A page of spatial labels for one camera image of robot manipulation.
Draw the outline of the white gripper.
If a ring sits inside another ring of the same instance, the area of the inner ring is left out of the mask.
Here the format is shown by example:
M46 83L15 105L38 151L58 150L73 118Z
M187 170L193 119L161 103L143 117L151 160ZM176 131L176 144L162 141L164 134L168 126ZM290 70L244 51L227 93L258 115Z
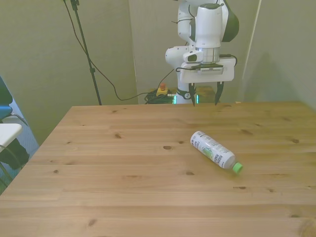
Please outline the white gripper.
M217 82L215 105L220 101L226 81L232 81L235 77L235 58L220 58L213 64L183 63L179 67L180 81L189 83L189 94L193 106L196 103L196 86L194 83Z

